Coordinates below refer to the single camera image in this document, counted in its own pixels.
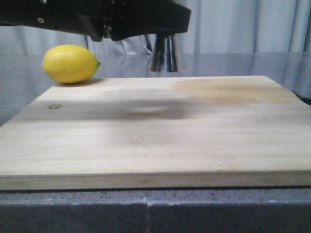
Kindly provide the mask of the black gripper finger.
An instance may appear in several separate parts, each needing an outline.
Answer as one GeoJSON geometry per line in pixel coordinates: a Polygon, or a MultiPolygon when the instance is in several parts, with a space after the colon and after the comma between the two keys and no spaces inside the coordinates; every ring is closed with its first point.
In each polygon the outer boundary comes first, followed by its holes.
{"type": "Polygon", "coordinates": [[[105,6],[104,38],[113,41],[188,31],[191,10],[171,0],[110,0],[105,6]]]}

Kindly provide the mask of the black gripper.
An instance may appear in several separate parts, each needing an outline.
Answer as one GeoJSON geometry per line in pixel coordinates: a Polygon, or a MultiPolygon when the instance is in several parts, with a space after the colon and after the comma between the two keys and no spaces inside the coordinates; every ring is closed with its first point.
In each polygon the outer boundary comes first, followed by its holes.
{"type": "Polygon", "coordinates": [[[103,0],[2,0],[0,24],[87,35],[95,42],[107,36],[103,0]]]}

